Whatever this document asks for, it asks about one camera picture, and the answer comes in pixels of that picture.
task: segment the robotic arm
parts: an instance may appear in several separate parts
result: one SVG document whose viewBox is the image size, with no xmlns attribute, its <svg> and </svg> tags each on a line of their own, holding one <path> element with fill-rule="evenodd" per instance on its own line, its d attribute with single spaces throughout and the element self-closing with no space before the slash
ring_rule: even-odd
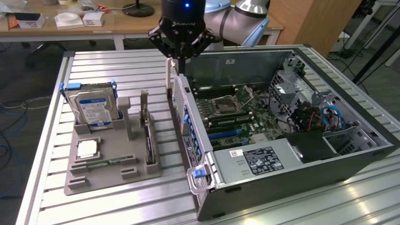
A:
<svg viewBox="0 0 400 225">
<path fill-rule="evenodd" d="M 231 7 L 231 0 L 162 0 L 162 18 L 150 41 L 179 61 L 179 73 L 186 71 L 186 60 L 223 38 L 243 46 L 258 44 L 268 25 L 267 2 L 242 0 Z"/>
<path fill-rule="evenodd" d="M 178 59 L 179 73 L 184 73 L 186 60 L 219 42 L 206 28 L 204 8 L 206 0 L 162 0 L 162 19 L 150 31 L 150 41 L 168 58 Z M 170 43 L 162 40 L 162 34 Z"/>
</svg>

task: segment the lamp base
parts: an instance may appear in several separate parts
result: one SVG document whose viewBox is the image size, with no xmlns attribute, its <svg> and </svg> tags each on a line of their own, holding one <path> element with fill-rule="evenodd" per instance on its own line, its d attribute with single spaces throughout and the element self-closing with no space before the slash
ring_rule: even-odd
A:
<svg viewBox="0 0 400 225">
<path fill-rule="evenodd" d="M 124 14 L 134 16 L 134 17 L 147 17 L 155 14 L 155 8 L 146 4 L 128 4 L 124 8 L 130 7 L 128 9 L 123 9 Z"/>
</svg>

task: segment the chair wheel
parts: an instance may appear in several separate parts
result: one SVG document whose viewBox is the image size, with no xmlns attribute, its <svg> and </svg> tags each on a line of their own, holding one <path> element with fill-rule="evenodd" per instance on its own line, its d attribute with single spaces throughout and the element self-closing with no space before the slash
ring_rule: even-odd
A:
<svg viewBox="0 0 400 225">
<path fill-rule="evenodd" d="M 90 45 L 96 46 L 98 45 L 96 41 L 90 41 Z"/>
<path fill-rule="evenodd" d="M 30 42 L 22 42 L 20 45 L 22 45 L 24 48 L 31 48 L 31 43 L 30 43 Z"/>
<path fill-rule="evenodd" d="M 26 62 L 26 67 L 28 67 L 28 68 L 35 68 L 35 62 Z"/>
</svg>

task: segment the aluminum extrusion table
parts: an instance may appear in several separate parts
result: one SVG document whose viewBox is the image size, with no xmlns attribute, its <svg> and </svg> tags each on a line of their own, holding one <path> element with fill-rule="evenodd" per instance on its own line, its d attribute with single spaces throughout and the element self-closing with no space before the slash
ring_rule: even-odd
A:
<svg viewBox="0 0 400 225">
<path fill-rule="evenodd" d="M 400 138 L 400 123 L 311 48 L 299 45 L 318 66 Z M 323 90 L 324 82 L 306 74 Z M 119 83 L 131 113 L 140 90 L 150 91 L 164 175 L 138 183 L 66 196 L 74 114 L 59 92 L 60 82 Z M 400 151 L 371 164 L 347 181 L 291 196 L 219 219 L 198 222 L 166 96 L 166 58 L 158 50 L 67 53 L 22 203 L 18 224 L 400 224 Z"/>
</svg>

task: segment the power supply label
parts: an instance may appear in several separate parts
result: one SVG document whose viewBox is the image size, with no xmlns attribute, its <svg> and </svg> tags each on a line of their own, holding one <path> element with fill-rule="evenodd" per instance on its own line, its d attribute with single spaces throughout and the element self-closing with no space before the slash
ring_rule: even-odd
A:
<svg viewBox="0 0 400 225">
<path fill-rule="evenodd" d="M 284 169 L 272 147 L 244 151 L 243 155 L 255 175 Z"/>
</svg>

